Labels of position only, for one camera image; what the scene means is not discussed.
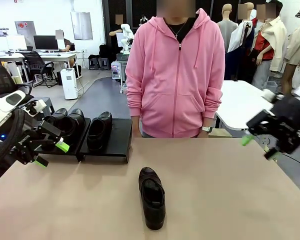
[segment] necklace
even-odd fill
[[[167,23],[168,27],[173,32],[173,34],[175,35],[176,39],[178,39],[178,34],[180,33],[181,29],[186,25],[186,23],[188,22],[188,19],[184,22],[184,24],[182,25],[182,27],[179,29],[179,31],[177,33],[172,29],[172,27],[170,26],[170,24]]]

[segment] black monitor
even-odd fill
[[[36,50],[59,50],[56,36],[34,35],[33,38]]]

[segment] zipper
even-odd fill
[[[175,80],[175,87],[174,87],[174,102],[173,102],[173,119],[172,119],[172,137],[173,138],[175,137],[176,105],[177,105],[177,93],[178,93],[181,46],[182,46],[182,44],[179,43],[178,64],[177,64],[177,67],[176,67],[176,80]]]

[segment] leather shoe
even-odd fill
[[[68,115],[68,111],[65,108],[60,108],[55,111],[51,116],[46,116],[43,120],[57,127],[60,120]]]
[[[105,111],[92,120],[86,144],[92,152],[102,150],[108,143],[112,130],[112,115]]]
[[[58,123],[58,129],[62,131],[61,136],[64,142],[68,145],[75,143],[81,136],[85,124],[85,116],[80,109],[75,108],[69,112],[68,116],[61,119]]]
[[[165,190],[156,172],[144,167],[139,174],[139,190],[145,224],[151,230],[159,230],[165,222]]]

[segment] black backpack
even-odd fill
[[[112,54],[110,46],[102,44],[99,46],[99,50],[100,50],[99,51],[100,58],[105,58],[105,59],[110,58]]]

